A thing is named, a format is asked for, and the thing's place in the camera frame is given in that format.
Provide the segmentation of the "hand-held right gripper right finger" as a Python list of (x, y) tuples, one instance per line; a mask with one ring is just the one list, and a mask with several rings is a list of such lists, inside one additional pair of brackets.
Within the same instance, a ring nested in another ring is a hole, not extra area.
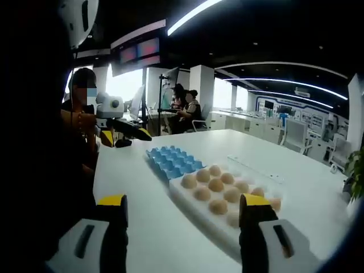
[(267, 199), (244, 193), (239, 202), (242, 272), (315, 272), (309, 239), (280, 219)]

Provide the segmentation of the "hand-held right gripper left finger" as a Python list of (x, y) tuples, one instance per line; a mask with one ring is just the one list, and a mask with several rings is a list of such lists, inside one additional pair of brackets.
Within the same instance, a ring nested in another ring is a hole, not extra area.
[(59, 240), (48, 272), (126, 272), (128, 245), (126, 195), (100, 199), (87, 218)]

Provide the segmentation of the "person's left hand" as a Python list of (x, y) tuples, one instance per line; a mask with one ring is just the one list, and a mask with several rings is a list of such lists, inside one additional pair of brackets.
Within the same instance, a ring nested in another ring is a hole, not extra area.
[(88, 137), (90, 143), (96, 142), (96, 116), (94, 114), (83, 114), (82, 115), (82, 122), (85, 134)]

